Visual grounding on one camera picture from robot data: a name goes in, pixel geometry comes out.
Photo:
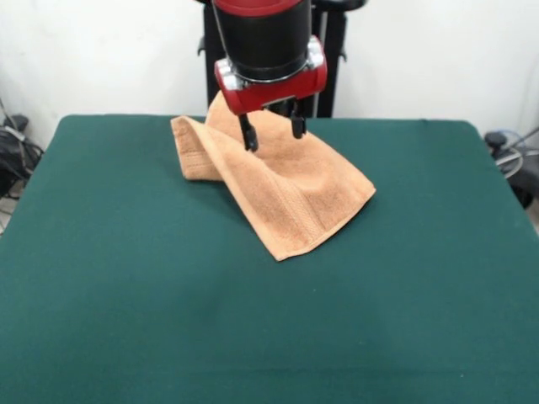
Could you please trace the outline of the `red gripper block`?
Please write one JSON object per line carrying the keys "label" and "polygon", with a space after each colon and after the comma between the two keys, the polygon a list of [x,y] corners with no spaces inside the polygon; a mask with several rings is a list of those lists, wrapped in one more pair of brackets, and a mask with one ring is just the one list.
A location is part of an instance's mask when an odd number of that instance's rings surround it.
{"label": "red gripper block", "polygon": [[303,67],[289,77],[276,81],[256,82],[241,77],[227,59],[215,63],[214,72],[227,107],[239,115],[246,151],[256,152],[259,148],[257,133],[248,115],[268,105],[293,98],[291,103],[292,135],[301,139],[306,133],[306,119],[301,100],[320,93],[325,88],[328,67],[320,40],[312,35],[307,46],[307,61]]}

